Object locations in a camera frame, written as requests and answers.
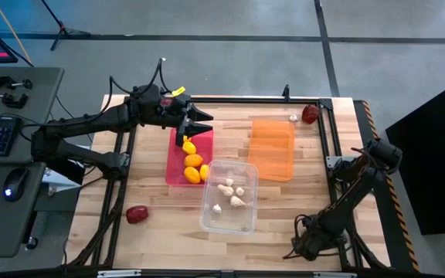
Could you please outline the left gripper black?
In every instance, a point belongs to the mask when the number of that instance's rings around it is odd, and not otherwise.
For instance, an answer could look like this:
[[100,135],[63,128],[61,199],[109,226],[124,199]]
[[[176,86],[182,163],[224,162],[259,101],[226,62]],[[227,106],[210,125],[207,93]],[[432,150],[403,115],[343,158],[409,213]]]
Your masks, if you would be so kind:
[[189,103],[190,97],[178,95],[176,97],[162,97],[161,117],[165,120],[165,126],[176,129],[175,143],[182,146],[184,136],[194,137],[198,134],[211,131],[212,126],[188,121],[191,120],[213,120],[214,117],[200,110],[194,103]]

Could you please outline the orange yellow mango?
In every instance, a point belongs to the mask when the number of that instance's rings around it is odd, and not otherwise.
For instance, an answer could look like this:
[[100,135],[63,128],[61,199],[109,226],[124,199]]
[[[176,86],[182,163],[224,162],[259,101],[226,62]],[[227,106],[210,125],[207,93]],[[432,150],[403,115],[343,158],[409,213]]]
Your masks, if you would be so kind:
[[194,167],[186,167],[184,170],[184,176],[190,184],[198,184],[201,181],[199,171]]
[[203,157],[199,154],[188,154],[184,159],[184,166],[197,168],[203,163]]

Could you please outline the pink plastic bin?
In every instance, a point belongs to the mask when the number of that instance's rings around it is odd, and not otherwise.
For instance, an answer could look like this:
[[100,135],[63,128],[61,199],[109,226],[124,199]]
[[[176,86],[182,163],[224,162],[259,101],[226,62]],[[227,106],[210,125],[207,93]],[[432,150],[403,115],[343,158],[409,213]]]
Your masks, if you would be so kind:
[[[191,186],[202,186],[205,181],[201,179],[198,184],[190,184],[184,176],[184,159],[187,155],[181,147],[175,144],[176,130],[171,129],[169,138],[169,148],[168,148],[168,160],[166,168],[165,181],[170,186],[181,186],[181,187],[191,187]],[[203,134],[191,137],[191,142],[196,146],[197,152],[203,157],[203,164],[209,165],[213,159],[213,138],[214,132],[208,131]]]

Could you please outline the orange plastic bin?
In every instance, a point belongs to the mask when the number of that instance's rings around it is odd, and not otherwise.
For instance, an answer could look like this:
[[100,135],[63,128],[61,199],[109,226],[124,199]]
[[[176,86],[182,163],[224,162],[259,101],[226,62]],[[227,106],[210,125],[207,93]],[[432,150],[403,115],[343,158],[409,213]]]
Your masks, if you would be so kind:
[[257,167],[260,179],[289,181],[294,171],[295,127],[289,121],[253,121],[248,163]]

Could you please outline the clear plastic bin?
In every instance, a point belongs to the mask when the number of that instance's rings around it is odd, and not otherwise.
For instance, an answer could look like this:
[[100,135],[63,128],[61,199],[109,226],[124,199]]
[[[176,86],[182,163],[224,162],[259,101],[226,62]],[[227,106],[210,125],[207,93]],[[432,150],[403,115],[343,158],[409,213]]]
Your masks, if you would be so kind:
[[[202,193],[200,226],[207,232],[252,234],[256,225],[258,176],[258,170],[252,164],[222,160],[210,162],[209,174]],[[234,189],[232,196],[242,199],[246,207],[232,207],[229,203],[230,197],[226,197],[218,190],[217,185],[226,185],[227,178],[234,180],[231,186]],[[244,190],[243,196],[236,194],[237,188]],[[212,210],[216,204],[222,209],[220,214]]]

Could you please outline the black hazard striped strip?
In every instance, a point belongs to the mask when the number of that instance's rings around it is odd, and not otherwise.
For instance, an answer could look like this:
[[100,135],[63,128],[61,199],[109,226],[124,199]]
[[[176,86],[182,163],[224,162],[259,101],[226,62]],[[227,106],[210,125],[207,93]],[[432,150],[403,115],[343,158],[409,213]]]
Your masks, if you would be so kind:
[[[369,104],[364,100],[354,100],[353,104],[362,143],[378,140],[379,132],[372,119]],[[418,273],[419,264],[394,184],[389,175],[386,175],[385,181],[374,187],[374,193],[391,266],[395,270]]]

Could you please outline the red onion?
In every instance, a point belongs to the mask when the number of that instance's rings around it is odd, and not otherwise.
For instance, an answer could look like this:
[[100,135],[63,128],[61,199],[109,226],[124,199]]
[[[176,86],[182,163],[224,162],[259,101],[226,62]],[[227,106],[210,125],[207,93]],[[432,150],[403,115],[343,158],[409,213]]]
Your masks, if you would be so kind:
[[126,211],[127,222],[130,224],[143,222],[148,216],[148,207],[145,205],[136,205]]
[[313,104],[308,104],[302,111],[301,120],[306,124],[314,123],[320,114],[320,109]]

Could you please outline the large black case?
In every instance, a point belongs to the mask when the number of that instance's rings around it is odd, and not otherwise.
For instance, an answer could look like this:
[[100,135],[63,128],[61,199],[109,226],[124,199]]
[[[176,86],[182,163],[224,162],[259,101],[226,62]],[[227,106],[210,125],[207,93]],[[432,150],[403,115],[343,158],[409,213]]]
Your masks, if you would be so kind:
[[445,233],[445,90],[386,129],[423,235]]

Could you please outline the white paper sheet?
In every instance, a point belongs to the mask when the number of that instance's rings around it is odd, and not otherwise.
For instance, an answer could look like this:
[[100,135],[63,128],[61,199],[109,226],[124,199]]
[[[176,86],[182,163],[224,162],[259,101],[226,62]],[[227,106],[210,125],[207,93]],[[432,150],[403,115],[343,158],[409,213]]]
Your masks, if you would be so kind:
[[47,168],[42,177],[42,185],[47,185],[48,195],[52,196],[57,192],[79,188],[80,184],[69,180],[65,176]]

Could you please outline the black tripod stand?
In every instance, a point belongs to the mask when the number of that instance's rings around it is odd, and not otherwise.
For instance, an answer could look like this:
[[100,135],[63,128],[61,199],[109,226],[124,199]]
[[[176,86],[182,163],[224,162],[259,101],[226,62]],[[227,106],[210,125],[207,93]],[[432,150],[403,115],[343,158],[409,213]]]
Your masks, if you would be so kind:
[[53,44],[50,47],[50,50],[53,52],[56,47],[58,42],[61,39],[65,39],[67,37],[70,37],[73,34],[78,34],[80,36],[91,36],[90,32],[86,32],[83,30],[79,30],[79,29],[71,29],[71,28],[67,28],[65,27],[65,25],[63,24],[62,21],[60,21],[57,16],[55,15],[55,13],[53,12],[53,10],[49,7],[49,5],[47,4],[46,0],[40,0],[41,3],[45,6],[47,12],[52,16],[53,20],[56,22],[56,24],[59,26],[59,31],[56,35],[56,38],[53,41]]

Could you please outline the black screw clamp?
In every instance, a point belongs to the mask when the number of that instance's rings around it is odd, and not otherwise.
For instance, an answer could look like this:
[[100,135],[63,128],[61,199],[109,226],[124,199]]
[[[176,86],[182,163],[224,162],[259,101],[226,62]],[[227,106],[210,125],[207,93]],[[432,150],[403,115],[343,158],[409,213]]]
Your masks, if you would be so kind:
[[10,93],[0,94],[1,102],[9,108],[22,109],[28,100],[28,96],[26,94],[22,94],[20,98],[16,99]]
[[5,87],[7,89],[14,90],[18,86],[22,86],[29,90],[33,88],[32,81],[29,79],[24,79],[22,82],[17,83],[10,76],[0,76],[0,89]]

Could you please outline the black computer mouse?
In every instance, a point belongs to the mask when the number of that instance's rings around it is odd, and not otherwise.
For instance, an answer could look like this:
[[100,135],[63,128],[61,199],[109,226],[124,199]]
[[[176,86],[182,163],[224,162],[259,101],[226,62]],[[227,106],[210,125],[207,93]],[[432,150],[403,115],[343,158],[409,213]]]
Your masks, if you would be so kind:
[[29,170],[26,168],[14,168],[3,183],[3,197],[7,202],[16,202],[25,191],[25,183]]

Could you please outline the silver metal bracket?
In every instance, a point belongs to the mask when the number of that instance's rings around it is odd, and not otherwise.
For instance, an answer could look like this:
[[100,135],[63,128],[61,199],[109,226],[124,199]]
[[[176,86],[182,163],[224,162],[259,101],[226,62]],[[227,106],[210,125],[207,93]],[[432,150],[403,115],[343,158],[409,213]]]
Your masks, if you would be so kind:
[[357,278],[357,274],[343,272],[314,272],[313,278]]
[[129,278],[141,276],[141,270],[101,270],[97,278]]

